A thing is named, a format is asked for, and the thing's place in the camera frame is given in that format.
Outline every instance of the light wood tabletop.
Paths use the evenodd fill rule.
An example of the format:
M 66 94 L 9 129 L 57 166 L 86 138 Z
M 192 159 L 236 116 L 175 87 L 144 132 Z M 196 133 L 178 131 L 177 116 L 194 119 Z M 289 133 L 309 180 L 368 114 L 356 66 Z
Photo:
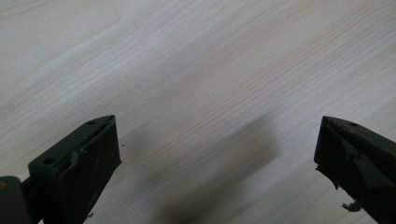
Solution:
M 0 75 L 0 175 L 116 115 L 86 223 L 375 223 L 313 157 L 325 115 L 396 140 L 394 0 L 6 0 Z

